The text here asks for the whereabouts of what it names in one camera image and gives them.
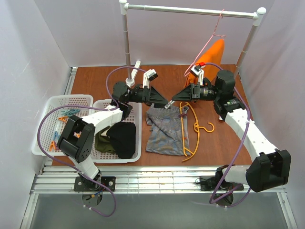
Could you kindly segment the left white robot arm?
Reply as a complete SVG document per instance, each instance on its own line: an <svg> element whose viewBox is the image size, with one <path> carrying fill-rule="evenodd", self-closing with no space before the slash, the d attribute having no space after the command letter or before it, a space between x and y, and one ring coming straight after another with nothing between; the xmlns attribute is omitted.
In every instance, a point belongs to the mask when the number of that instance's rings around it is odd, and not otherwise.
<svg viewBox="0 0 305 229"><path fill-rule="evenodd" d="M152 86L138 84L130 88L124 82L117 82L109 106L84 117L72 115L58 140L58 148L73 161L80 177L92 184L100 175L90 156L95 136L100 131L110 131L126 119L132 110L129 102L153 104L158 108L164 108L168 103Z"/></svg>

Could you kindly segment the yellow plastic hanger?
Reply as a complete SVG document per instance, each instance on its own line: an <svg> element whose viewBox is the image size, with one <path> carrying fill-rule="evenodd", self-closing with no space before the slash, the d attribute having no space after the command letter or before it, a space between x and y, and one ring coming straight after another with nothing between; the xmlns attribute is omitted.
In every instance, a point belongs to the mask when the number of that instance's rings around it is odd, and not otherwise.
<svg viewBox="0 0 305 229"><path fill-rule="evenodd" d="M186 162L186 161L189 161L190 159L192 159L196 155L196 153L198 151L198 148L199 148L199 143L200 143L200 135L201 135L200 134L200 130L204 130L207 133L212 133L215 130L214 124L212 124L211 122L207 123L208 125L210 125L212 127L212 129L210 129L210 130L208 130L204 126L200 126L199 125L199 119L197 117L197 114L196 114L194 108L191 106L191 104L189 102L180 102L179 103L180 114L185 114L185 112L184 112L184 108L185 107L188 107L191 110L191 112L192 112L192 114L193 114L193 116L195 118L195 123L193 124L193 130L196 133L197 140L196 140L196 146L194 148L194 151L192 151L188 147L186 147L186 144L185 144L186 136L185 136L185 134L187 134L188 131L185 130L183 118L180 117L180 121L181 121L181 133L182 133L182 145L183 145L183 155L185 156L185 159L182 161L183 163Z"/></svg>

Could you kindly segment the white clothespin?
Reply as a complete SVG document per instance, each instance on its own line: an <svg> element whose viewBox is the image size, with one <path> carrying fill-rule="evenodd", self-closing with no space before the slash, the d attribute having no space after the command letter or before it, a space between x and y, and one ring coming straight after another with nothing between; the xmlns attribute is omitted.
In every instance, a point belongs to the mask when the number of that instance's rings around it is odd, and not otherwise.
<svg viewBox="0 0 305 229"><path fill-rule="evenodd" d="M164 106L164 108L169 109L173 105L174 102L175 101L173 101L173 100L169 101L168 104Z"/></svg>

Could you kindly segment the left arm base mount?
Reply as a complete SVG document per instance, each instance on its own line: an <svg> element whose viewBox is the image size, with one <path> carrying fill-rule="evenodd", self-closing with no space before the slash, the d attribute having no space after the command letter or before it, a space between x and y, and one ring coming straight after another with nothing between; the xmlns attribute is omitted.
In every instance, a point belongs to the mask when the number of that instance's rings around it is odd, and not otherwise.
<svg viewBox="0 0 305 229"><path fill-rule="evenodd" d="M111 191L115 190L116 177L101 177L97 181ZM104 187L80 176L76 177L73 188L75 192L98 192L104 190L106 190Z"/></svg>

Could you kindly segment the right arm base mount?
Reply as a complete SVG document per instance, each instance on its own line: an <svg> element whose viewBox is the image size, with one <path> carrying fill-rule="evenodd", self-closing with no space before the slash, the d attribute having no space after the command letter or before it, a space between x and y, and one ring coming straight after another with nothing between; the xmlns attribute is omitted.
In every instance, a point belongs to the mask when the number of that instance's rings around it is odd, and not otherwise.
<svg viewBox="0 0 305 229"><path fill-rule="evenodd" d="M213 191L216 188L218 181L216 177L200 176L195 180L195 184L200 186L201 191ZM223 181L218 190L229 191L237 186L239 186L239 184Z"/></svg>

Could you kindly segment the grey striped underwear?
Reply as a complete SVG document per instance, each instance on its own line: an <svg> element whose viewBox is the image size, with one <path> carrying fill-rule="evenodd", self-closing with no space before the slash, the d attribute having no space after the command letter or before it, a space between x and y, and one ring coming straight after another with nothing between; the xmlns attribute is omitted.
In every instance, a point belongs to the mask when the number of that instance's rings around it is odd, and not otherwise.
<svg viewBox="0 0 305 229"><path fill-rule="evenodd" d="M185 146L189 147L188 134L182 131L180 108L169 109L151 106L146 111L146 123L150 128L145 151L169 156L183 156L184 134Z"/></svg>

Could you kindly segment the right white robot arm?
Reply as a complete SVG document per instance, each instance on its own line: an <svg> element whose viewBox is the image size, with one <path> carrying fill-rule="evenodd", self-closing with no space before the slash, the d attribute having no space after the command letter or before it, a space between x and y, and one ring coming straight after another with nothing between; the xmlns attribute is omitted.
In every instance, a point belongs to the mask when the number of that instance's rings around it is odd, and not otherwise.
<svg viewBox="0 0 305 229"><path fill-rule="evenodd" d="M251 165L223 166L217 169L215 179L224 186L228 183L248 185L254 192L287 184L291 155L279 150L262 134L251 120L244 102L235 97L234 74L220 70L214 84L204 78L202 83L190 84L172 97L174 101L212 101L216 113L241 139L251 158Z"/></svg>

